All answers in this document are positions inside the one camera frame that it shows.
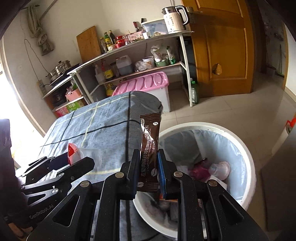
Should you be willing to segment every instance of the trash can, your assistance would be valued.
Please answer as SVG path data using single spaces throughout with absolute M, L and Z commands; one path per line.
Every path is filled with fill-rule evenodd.
M 224 182 L 227 191 L 246 210 L 256 187 L 252 156 L 241 139 L 230 130 L 205 122 L 190 122 L 173 126 L 159 135 L 159 149 L 176 166 L 189 165 L 207 158 L 210 164 L 227 161 L 230 173 Z M 154 229 L 176 239 L 177 230 L 163 225 L 163 219 L 148 207 L 149 197 L 137 192 L 133 201 L 139 215 Z

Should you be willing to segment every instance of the power strip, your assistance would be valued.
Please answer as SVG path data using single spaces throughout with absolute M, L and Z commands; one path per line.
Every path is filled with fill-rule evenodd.
M 47 91 L 45 89 L 45 85 L 43 84 L 43 81 L 42 80 L 38 80 L 37 81 L 37 85 L 39 87 L 39 89 L 41 90 L 41 93 L 43 94 L 43 96 L 46 95 Z

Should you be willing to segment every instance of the electric kettle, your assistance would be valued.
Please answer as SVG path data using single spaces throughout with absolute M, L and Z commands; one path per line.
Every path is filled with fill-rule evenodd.
M 183 10 L 186 21 L 184 22 L 181 13 L 179 10 Z M 186 11 L 186 8 L 182 5 L 178 6 L 171 6 L 171 7 L 165 7 L 162 10 L 163 18 L 165 20 L 165 24 L 168 29 L 168 33 L 179 33 L 186 30 L 185 25 L 189 23 L 189 17 L 188 13 Z

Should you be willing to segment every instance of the wooden cutting board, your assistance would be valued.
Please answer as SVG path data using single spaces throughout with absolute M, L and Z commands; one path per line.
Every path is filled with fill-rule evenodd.
M 83 31 L 76 38 L 83 63 L 102 54 L 95 26 Z

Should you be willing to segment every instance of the white wall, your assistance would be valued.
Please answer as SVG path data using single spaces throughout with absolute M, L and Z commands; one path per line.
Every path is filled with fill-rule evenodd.
M 22 17 L 22 25 L 28 40 L 31 42 L 32 48 L 38 54 L 45 67 L 49 67 L 48 56 L 42 58 L 39 52 L 39 47 L 35 44 L 36 41 L 30 39 L 27 31 L 28 27 L 26 21 L 24 21 L 25 14 L 22 13 L 18 14 L 12 21 L 2 39 L 6 67 L 8 68 L 7 71 L 5 71 L 5 75 L 9 82 L 13 82 L 13 89 L 18 92 L 23 104 L 30 112 L 30 115 L 36 120 L 41 129 L 43 129 L 44 132 L 47 132 L 49 127 L 56 120 L 56 117 L 42 99 L 42 94 L 37 85 L 38 79 L 46 79 L 45 76 L 47 75 L 47 72 L 42 68 L 27 43 L 28 52 L 32 64 L 35 67 L 38 79 L 33 72 L 25 49 L 24 34 L 20 26 L 20 17 Z
M 35 0 L 30 4 L 40 5 L 38 14 L 41 16 L 52 1 Z M 181 4 L 181 0 L 172 0 L 172 2 L 175 5 Z M 95 25 L 98 37 L 110 29 L 115 35 L 127 34 L 128 30 L 134 32 L 133 21 L 140 22 L 141 18 L 147 20 L 161 18 L 162 8 L 170 5 L 170 0 L 58 0 L 41 21 L 48 39 L 55 47 L 54 51 L 44 56 L 40 55 L 36 39 L 29 36 L 26 10 L 22 10 L 5 32 L 4 51 L 15 89 L 41 128 L 46 132 L 56 118 L 42 99 L 36 84 L 37 78 L 25 50 L 20 20 L 32 48 L 45 68 L 51 71 L 60 60 L 68 59 L 72 65 L 81 62 L 76 36 L 85 29 Z M 44 84 L 49 83 L 49 79 L 45 77 L 47 72 L 40 65 L 28 43 L 27 46 L 38 78 L 42 79 Z M 131 58 L 140 60 L 136 59 L 137 55 L 141 56 L 139 52 L 136 51 L 136 55 Z
M 288 38 L 288 51 L 289 51 L 289 65 L 288 65 L 288 74 L 286 87 L 296 95 L 296 42 L 285 25 L 287 38 Z

